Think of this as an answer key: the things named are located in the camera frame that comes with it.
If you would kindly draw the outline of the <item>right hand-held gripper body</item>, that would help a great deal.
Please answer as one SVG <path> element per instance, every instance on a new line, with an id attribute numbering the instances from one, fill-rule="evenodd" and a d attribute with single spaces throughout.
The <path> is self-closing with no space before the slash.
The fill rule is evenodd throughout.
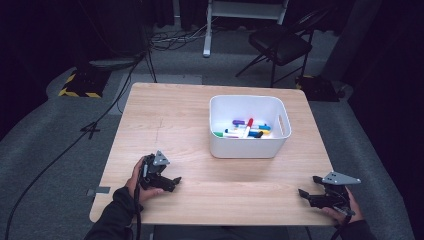
<path id="1" fill-rule="evenodd" d="M 345 216 L 353 216 L 354 212 L 350 207 L 346 186 L 360 184 L 361 180 L 335 171 L 331 171 L 325 177 L 321 178 L 323 178 L 323 182 L 325 183 L 322 185 L 324 187 L 324 194 L 311 195 L 310 206 L 320 209 L 329 207 L 343 213 Z"/>

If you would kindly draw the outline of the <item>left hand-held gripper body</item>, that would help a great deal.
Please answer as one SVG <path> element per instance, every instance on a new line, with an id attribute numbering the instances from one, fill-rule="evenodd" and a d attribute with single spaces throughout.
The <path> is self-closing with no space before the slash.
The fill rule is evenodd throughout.
<path id="1" fill-rule="evenodd" d="M 155 154 L 144 156 L 139 173 L 141 187 L 173 188 L 174 181 L 162 176 L 162 172 L 169 163 L 170 161 L 160 150 Z"/>

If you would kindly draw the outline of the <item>white plastic bin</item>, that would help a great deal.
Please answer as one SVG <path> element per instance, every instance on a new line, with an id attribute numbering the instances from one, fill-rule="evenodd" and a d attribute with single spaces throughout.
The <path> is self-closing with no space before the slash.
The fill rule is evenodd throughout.
<path id="1" fill-rule="evenodd" d="M 261 138 L 221 138 L 213 132 L 245 130 L 233 120 L 268 125 L 270 134 Z M 209 103 L 210 152 L 217 158 L 273 158 L 291 135 L 291 125 L 283 102 L 273 96 L 217 95 Z"/>

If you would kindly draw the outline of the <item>person's left hand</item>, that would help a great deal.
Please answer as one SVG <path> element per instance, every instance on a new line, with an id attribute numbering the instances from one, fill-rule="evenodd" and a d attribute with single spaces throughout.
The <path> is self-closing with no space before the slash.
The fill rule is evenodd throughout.
<path id="1" fill-rule="evenodd" d="M 129 194 L 131 197 L 135 196 L 135 190 L 138 186 L 138 175 L 142 166 L 142 163 L 144 161 L 144 158 L 141 158 L 136 165 L 133 168 L 133 172 L 131 177 L 127 180 L 125 186 L 128 188 Z M 145 201 L 152 199 L 155 196 L 158 196 L 164 192 L 163 189 L 160 188 L 150 188 L 147 190 L 144 190 L 143 188 L 140 189 L 140 192 L 138 193 L 138 202 L 140 204 L 143 204 Z"/>

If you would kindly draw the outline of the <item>person's right hand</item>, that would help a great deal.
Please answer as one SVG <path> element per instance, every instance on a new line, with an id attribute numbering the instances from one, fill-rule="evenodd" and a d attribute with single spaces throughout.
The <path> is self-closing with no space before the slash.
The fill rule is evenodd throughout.
<path id="1" fill-rule="evenodd" d="M 359 204 L 357 203 L 352 192 L 349 189 L 347 189 L 347 192 L 350 200 L 351 210 L 354 212 L 354 215 L 350 218 L 349 222 L 353 223 L 356 221 L 364 220 L 364 216 L 360 210 Z M 330 218 L 334 219 L 338 225 L 342 225 L 345 222 L 345 215 L 335 209 L 324 207 L 321 209 L 321 211 Z"/>

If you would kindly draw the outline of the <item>grey tape strip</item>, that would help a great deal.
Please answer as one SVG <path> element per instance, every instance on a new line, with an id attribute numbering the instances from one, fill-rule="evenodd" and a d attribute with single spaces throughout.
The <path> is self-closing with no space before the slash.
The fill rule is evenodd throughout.
<path id="1" fill-rule="evenodd" d="M 97 194 L 109 194 L 110 187 L 98 186 L 95 189 L 88 189 L 86 196 L 96 196 Z"/>

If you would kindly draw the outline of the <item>yellow black striped base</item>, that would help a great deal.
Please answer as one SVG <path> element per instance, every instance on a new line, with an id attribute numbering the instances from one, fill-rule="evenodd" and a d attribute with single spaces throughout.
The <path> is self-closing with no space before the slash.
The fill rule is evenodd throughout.
<path id="1" fill-rule="evenodd" d="M 60 90 L 59 96 L 102 98 L 110 75 L 110 71 L 74 70 Z"/>
<path id="2" fill-rule="evenodd" d="M 304 92 L 308 101 L 339 101 L 332 83 L 321 76 L 298 76 L 295 84 L 297 89 Z"/>

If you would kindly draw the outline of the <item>black folding chair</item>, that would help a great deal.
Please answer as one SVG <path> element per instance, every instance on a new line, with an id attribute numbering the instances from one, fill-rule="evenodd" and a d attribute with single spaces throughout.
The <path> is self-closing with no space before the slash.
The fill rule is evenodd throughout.
<path id="1" fill-rule="evenodd" d="M 296 71 L 304 73 L 308 55 L 313 48 L 312 40 L 317 25 L 331 11 L 331 6 L 321 7 L 301 17 L 293 24 L 275 24 L 251 33 L 248 42 L 259 52 L 259 55 L 240 70 L 236 77 L 239 77 L 248 68 L 261 61 L 272 63 L 270 87 L 273 87 L 276 83 Z M 299 67 L 280 78 L 276 77 L 277 66 L 285 66 L 299 58 L 303 58 L 303 62 Z"/>

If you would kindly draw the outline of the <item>white metal stand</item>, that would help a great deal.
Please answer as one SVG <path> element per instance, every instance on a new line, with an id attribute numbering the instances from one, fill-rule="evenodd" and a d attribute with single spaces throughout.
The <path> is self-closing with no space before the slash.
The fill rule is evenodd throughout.
<path id="1" fill-rule="evenodd" d="M 289 0 L 278 0 L 278 3 L 265 3 L 262 0 L 208 0 L 206 13 L 206 32 L 203 56 L 211 55 L 212 20 L 214 17 L 232 17 L 247 19 L 275 20 L 281 24 L 284 20 Z"/>

